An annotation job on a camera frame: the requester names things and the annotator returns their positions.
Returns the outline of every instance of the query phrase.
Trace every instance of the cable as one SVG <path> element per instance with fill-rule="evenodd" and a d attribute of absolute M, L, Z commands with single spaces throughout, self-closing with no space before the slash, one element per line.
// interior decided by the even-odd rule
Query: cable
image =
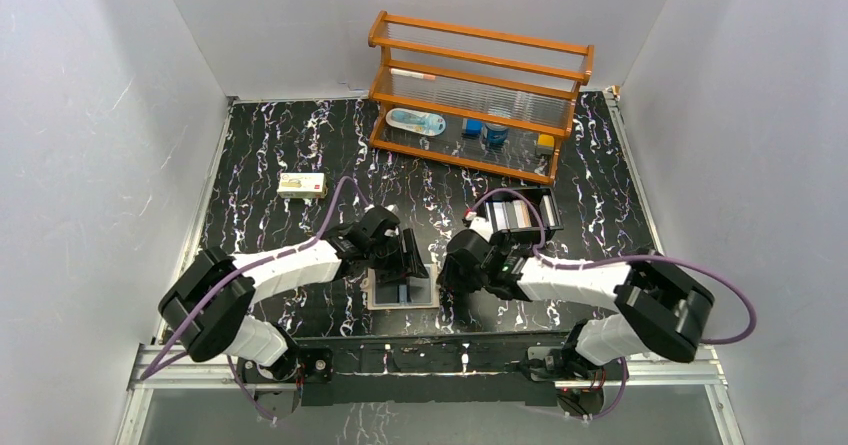
<path fill-rule="evenodd" d="M 183 333 L 185 333 L 186 329 L 189 327 L 191 322 L 194 321 L 195 318 L 197 318 L 197 316 L 212 300 L 212 298 L 214 298 L 215 295 L 217 295 L 218 292 L 221 291 L 221 289 L 229 285 L 233 279 L 243 274 L 244 272 L 253 270 L 256 267 L 260 267 L 274 260 L 287 257 L 293 253 L 301 252 L 318 243 L 320 237 L 324 235 L 324 232 L 327 231 L 327 228 L 330 225 L 330 219 L 332 218 L 333 211 L 336 209 L 336 203 L 339 200 L 339 195 L 345 182 L 350 182 L 356 188 L 356 192 L 359 195 L 360 200 L 362 200 L 363 205 L 367 207 L 369 205 L 368 199 L 365 197 L 365 194 L 362 193 L 362 190 L 359 188 L 359 185 L 356 184 L 356 181 L 351 177 L 342 177 L 341 180 L 339 180 L 339 183 L 336 185 L 336 190 L 335 192 L 333 192 L 333 199 L 330 201 L 330 207 L 327 209 L 327 214 L 324 216 L 324 222 L 321 224 L 321 228 L 318 230 L 318 233 L 307 242 L 301 243 L 300 245 L 295 247 L 282 250 L 277 255 L 268 256 L 256 260 L 254 262 L 248 263 L 247 265 L 237 270 L 233 270 L 232 272 L 227 274 L 227 276 L 222 278 L 218 283 L 215 284 L 214 287 L 212 287 L 208 292 L 206 292 L 206 295 L 204 295 L 203 298 L 200 299 L 199 302 L 197 302 L 197 305 L 195 305 L 195 307 L 191 310 L 188 316 L 186 316 L 185 320 L 183 320 L 183 323 L 181 323 L 180 326 L 177 327 L 176 330 L 174 330 L 173 335 L 171 335 L 171 338 L 169 338 L 168 341 L 165 343 L 165 346 L 162 347 L 162 350 L 159 351 L 156 357 L 154 357 L 153 360 L 150 362 L 150 365 L 148 365 L 144 372 L 142 372 L 141 380 L 147 380 L 163 368 L 188 355 L 188 352 L 181 352 L 175 357 L 172 357 L 166 360 L 165 362 L 162 362 L 162 358 L 165 357 L 165 355 L 167 355 L 169 351 L 171 351 L 171 348 L 173 348 L 177 341 L 180 339 L 180 337 L 182 337 Z M 256 400 L 253 399 L 253 395 L 250 393 L 244 383 L 242 383 L 241 380 L 238 378 L 235 366 L 233 365 L 232 359 L 229 356 L 227 357 L 227 361 L 230 364 L 230 370 L 233 372 L 233 378 L 235 379 L 236 384 L 238 384 L 239 388 L 241 388 L 242 391 L 248 396 L 250 401 L 253 402 L 254 407 L 256 407 L 259 413 L 270 416 L 271 418 L 268 418 L 268 416 L 265 417 L 269 420 L 275 418 L 273 414 L 265 410 L 261 405 L 259 405 L 259 403 L 256 402 Z"/>
<path fill-rule="evenodd" d="M 606 410 L 601 410 L 597 415 L 593 415 L 592 420 L 607 416 L 615 407 L 618 406 L 618 403 L 621 402 L 621 397 L 624 396 L 624 384 L 627 383 L 627 380 L 630 378 L 630 370 L 627 369 L 627 360 L 625 360 L 624 357 L 620 357 L 618 359 L 618 363 L 621 364 L 621 386 L 618 387 L 618 393 L 615 395 L 615 400 L 612 401 Z"/>
<path fill-rule="evenodd" d="M 271 420 L 272 423 L 276 421 L 277 416 L 274 415 L 274 413 L 269 411 L 267 408 L 260 405 L 256 398 L 253 397 L 253 394 L 250 393 L 250 390 L 247 389 L 247 385 L 245 385 L 244 382 L 242 382 L 241 379 L 238 377 L 238 371 L 236 371 L 236 365 L 233 363 L 233 357 L 227 355 L 227 364 L 229 364 L 230 366 L 230 372 L 233 373 L 233 380 L 244 393 L 244 396 L 247 397 L 247 399 L 250 400 L 251 403 L 253 403 L 253 408 L 255 408 L 257 412 L 259 412 L 259 415 L 262 415 L 262 417 L 266 420 Z"/>
<path fill-rule="evenodd" d="M 560 401 L 560 408 L 562 408 L 563 410 L 565 410 L 565 408 L 563 407 L 563 405 L 565 405 L 566 407 L 571 407 L 575 409 L 577 413 L 579 413 L 581 416 L 589 415 L 589 411 L 583 408 L 583 405 L 580 405 L 580 403 L 578 403 L 578 398 L 575 397 L 574 400 L 569 400 L 564 395 L 560 395 L 557 398 Z"/>

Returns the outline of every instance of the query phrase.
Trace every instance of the orange wooden shelf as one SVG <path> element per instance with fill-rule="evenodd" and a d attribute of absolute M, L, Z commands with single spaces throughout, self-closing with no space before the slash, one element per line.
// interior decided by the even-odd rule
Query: orange wooden shelf
<path fill-rule="evenodd" d="M 368 44 L 381 47 L 380 68 L 369 90 L 369 97 L 380 103 L 372 146 L 553 183 L 562 142 L 571 134 L 580 87 L 589 82 L 592 74 L 593 46 L 389 15 L 385 11 L 377 15 Z M 410 57 L 398 60 L 392 56 L 393 51 L 395 55 Z M 537 83 L 531 83 L 528 77 Z M 391 139 L 393 133 L 384 133 L 385 115 L 398 106 L 452 116 L 449 128 L 457 126 L 451 121 L 468 118 L 510 127 L 516 133 L 551 135 L 553 156 L 543 172 L 540 167 L 529 171 L 508 163 L 493 163 L 488 156 L 441 153 L 399 143 Z"/>

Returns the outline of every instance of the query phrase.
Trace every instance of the small box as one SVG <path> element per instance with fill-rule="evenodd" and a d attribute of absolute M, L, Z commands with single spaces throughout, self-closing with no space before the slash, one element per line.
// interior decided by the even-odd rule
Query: small box
<path fill-rule="evenodd" d="M 283 173 L 277 194 L 282 198 L 324 198 L 327 183 L 323 173 Z"/>
<path fill-rule="evenodd" d="M 540 134 L 536 139 L 536 155 L 553 155 L 554 154 L 554 137 L 550 135 Z"/>
<path fill-rule="evenodd" d="M 462 119 L 462 134 L 466 137 L 479 137 L 483 130 L 483 122 L 472 118 Z"/>

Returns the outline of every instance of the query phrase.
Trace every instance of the blue box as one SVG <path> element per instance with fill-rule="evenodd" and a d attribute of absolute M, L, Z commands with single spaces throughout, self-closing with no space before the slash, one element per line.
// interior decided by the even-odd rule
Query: blue box
<path fill-rule="evenodd" d="M 471 118 L 462 120 L 462 134 L 466 137 L 479 137 L 483 131 L 483 122 Z"/>

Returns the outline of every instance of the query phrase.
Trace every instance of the glass panel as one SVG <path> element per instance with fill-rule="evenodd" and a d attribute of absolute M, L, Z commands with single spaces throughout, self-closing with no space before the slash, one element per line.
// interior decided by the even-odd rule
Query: glass panel
<path fill-rule="evenodd" d="M 410 50 L 400 50 L 397 48 L 393 48 L 392 60 L 418 63 L 421 65 L 429 65 L 431 67 L 446 68 L 448 70 L 454 70 L 457 72 L 473 73 L 475 75 L 482 75 L 484 77 L 500 78 L 502 80 L 526 83 L 528 85 L 537 85 L 540 87 L 553 88 L 555 90 L 571 91 L 574 88 L 573 80 L 549 77 L 547 75 L 524 72 L 521 70 L 513 70 L 511 68 L 498 67 L 496 65 L 469 62 L 456 58 L 428 55 L 426 53 L 413 52 Z"/>
<path fill-rule="evenodd" d="M 415 78 L 384 70 L 377 92 L 560 128 L 567 100 L 447 77 Z"/>
<path fill-rule="evenodd" d="M 608 401 L 614 393 L 607 387 Z M 277 428 L 267 421 L 258 423 L 256 417 L 239 390 L 157 390 L 141 443 L 721 443 L 700 385 L 630 387 L 616 410 L 588 426 L 565 420 L 559 408 L 508 402 L 301 407 L 281 419 Z"/>
<path fill-rule="evenodd" d="M 583 55 L 438 30 L 427 30 L 397 23 L 388 24 L 387 36 L 394 40 L 477 53 L 562 70 L 580 71 L 583 65 Z"/>
<path fill-rule="evenodd" d="M 536 156 L 538 133 L 510 128 L 502 145 L 488 146 L 484 142 L 482 134 L 475 138 L 463 136 L 462 123 L 464 119 L 462 117 L 448 114 L 439 115 L 445 119 L 446 127 L 444 132 L 435 137 L 425 137 L 386 124 L 380 138 L 387 142 L 406 145 L 419 150 L 430 150 L 445 155 L 468 158 L 537 175 L 548 174 L 550 157 Z"/>

